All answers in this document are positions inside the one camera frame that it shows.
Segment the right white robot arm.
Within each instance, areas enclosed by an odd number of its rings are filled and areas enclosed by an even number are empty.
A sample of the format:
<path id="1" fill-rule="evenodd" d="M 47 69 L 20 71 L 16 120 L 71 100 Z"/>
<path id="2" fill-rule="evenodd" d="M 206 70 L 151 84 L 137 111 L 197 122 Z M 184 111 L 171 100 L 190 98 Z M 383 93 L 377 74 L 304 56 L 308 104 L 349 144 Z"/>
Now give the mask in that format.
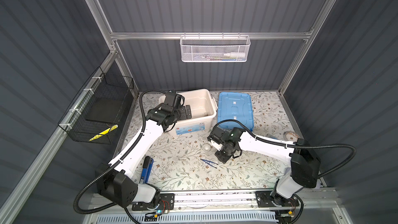
<path id="1" fill-rule="evenodd" d="M 290 148 L 289 146 L 295 145 L 295 142 L 283 142 L 254 135 L 250 131 L 237 127 L 230 131 L 215 127 L 207 139 L 217 149 L 215 156 L 222 163 L 226 163 L 231 158 L 237 158 L 235 155 L 237 151 L 239 155 L 244 151 L 250 151 L 288 165 L 285 174 L 277 180 L 271 192 L 271 199 L 275 203 L 290 199 L 303 188 L 320 186 L 319 157 L 313 150 Z"/>

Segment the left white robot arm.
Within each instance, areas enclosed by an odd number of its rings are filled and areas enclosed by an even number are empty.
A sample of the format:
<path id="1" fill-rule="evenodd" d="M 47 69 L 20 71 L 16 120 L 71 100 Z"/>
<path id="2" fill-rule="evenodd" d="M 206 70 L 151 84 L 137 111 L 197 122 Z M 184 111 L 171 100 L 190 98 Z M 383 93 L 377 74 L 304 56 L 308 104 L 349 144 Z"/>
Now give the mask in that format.
<path id="1" fill-rule="evenodd" d="M 174 91 L 165 92 L 164 102 L 150 109 L 143 107 L 143 96 L 140 96 L 140 109 L 143 125 L 139 133 L 127 144 L 119 155 L 107 165 L 100 165 L 96 175 L 108 171 L 97 182 L 98 193 L 112 203 L 126 208 L 133 203 L 139 203 L 155 208 L 160 202 L 160 190 L 148 183 L 135 182 L 133 176 L 143 156 L 152 144 L 177 121 L 187 119 L 188 113 L 184 106 L 185 98 Z"/>

